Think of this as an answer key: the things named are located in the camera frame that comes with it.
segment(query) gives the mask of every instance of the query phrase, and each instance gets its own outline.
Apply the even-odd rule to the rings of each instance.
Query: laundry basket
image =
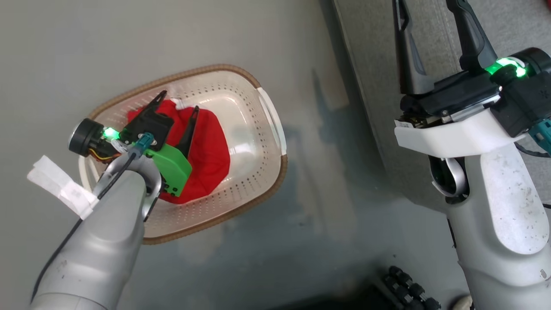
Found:
[[[168,76],[120,95],[89,117],[121,131],[127,113],[161,90],[178,109],[198,105],[220,121],[230,153],[228,176],[208,196],[176,205],[159,200],[145,222],[144,244],[158,244],[228,220],[273,195],[287,171],[287,145],[272,101],[245,70],[215,65]],[[106,165],[79,158],[83,186],[92,188]]]

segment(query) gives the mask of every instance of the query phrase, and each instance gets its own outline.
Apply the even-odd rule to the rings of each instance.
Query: basket rim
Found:
[[[136,96],[140,93],[143,93],[143,92],[146,92],[148,90],[151,90],[153,88],[156,88],[158,86],[161,86],[163,84],[167,84],[167,83],[171,83],[173,81],[177,81],[179,79],[184,79],[184,78],[188,78],[188,77],[193,77],[193,76],[197,76],[197,75],[200,75],[200,74],[205,74],[205,73],[210,73],[210,72],[215,72],[215,71],[229,71],[229,72],[232,72],[232,73],[236,73],[236,74],[239,74],[240,76],[244,77],[247,81],[249,81],[253,86],[254,88],[259,88],[261,87],[260,83],[258,82],[257,79],[254,78],[254,76],[252,76],[252,74],[248,73],[246,70],[238,67],[238,66],[234,66],[234,65],[226,65],[226,64],[218,64],[218,65],[211,65],[211,66],[205,66],[205,67],[199,67],[199,68],[195,68],[195,69],[191,69],[191,70],[187,70],[187,71],[183,71],[183,72],[180,72],[180,73],[176,73],[176,74],[172,74],[170,76],[167,76],[167,77],[164,77],[164,78],[160,78],[160,79],[157,79],[157,80],[154,80],[152,82],[149,82],[147,84],[144,84],[144,85],[141,85],[139,87],[136,87],[132,90],[129,90],[121,95],[118,95],[116,97],[114,97],[113,99],[101,104],[99,107],[97,107],[96,109],[94,109],[89,115],[88,117],[91,118],[91,119],[95,119],[98,115],[100,115],[103,111],[107,110],[108,108],[124,101],[124,100],[127,100],[133,96]],[[259,205],[260,203],[268,200],[268,198],[270,198],[273,194],[276,193],[276,191],[281,187],[281,184],[283,183],[283,180],[285,178],[285,174],[287,173],[287,164],[288,164],[288,160],[287,160],[287,155],[284,154],[281,156],[281,164],[280,164],[280,168],[279,168],[279,174],[274,182],[274,184],[266,191],[264,192],[262,195],[254,198],[253,200],[235,208],[235,209],[232,209],[222,215],[219,215],[217,217],[213,217],[211,218],[210,220],[207,220],[205,222],[202,222],[198,225],[194,225],[194,226],[191,226],[191,227],[188,227],[188,228],[184,228],[184,229],[181,229],[179,231],[175,231],[175,232],[172,232],[172,233],[169,233],[169,234],[165,234],[165,235],[162,235],[162,236],[157,236],[157,237],[144,237],[143,238],[143,244],[146,244],[146,245],[155,245],[155,244],[161,244],[161,243],[165,243],[165,242],[168,242],[168,241],[172,241],[172,240],[176,240],[176,239],[179,239],[179,238],[182,238],[182,237],[185,237],[185,236],[189,236],[190,234],[194,234],[196,232],[199,232],[199,231],[202,231],[204,229],[207,229],[207,228],[210,228],[212,226],[215,226],[217,224],[220,224],[222,222],[225,222],[237,215],[240,215],[250,209],[252,209],[253,207]]]

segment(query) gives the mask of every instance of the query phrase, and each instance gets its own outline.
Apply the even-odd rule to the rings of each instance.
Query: red garment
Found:
[[[156,112],[165,114],[174,120],[166,143],[176,146],[180,143],[183,132],[186,130],[193,108],[176,110],[174,102],[165,100]],[[128,112],[128,122],[138,113],[139,111]],[[218,118],[209,110],[201,109],[199,111],[187,160],[193,170],[182,194],[180,197],[172,197],[168,193],[161,193],[161,199],[173,204],[184,204],[190,200],[207,196],[228,175],[230,170],[228,143]]]

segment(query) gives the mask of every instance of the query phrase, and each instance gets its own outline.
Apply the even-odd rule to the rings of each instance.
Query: gray sofa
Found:
[[[551,10],[545,0],[470,0],[499,57],[527,47],[551,52]],[[413,36],[428,74],[437,79],[460,71],[461,47],[445,0],[409,0]],[[393,184],[412,202],[442,210],[425,155],[400,148],[393,120],[401,115],[392,0],[335,0],[344,39],[379,152]],[[521,144],[539,150],[524,139]],[[542,201],[551,203],[551,159],[523,154]]]

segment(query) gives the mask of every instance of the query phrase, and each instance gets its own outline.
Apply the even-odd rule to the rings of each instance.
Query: green plastic block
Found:
[[[144,154],[153,159],[157,169],[165,179],[166,192],[179,197],[192,170],[190,163],[182,152],[165,144],[158,152],[147,149]]]

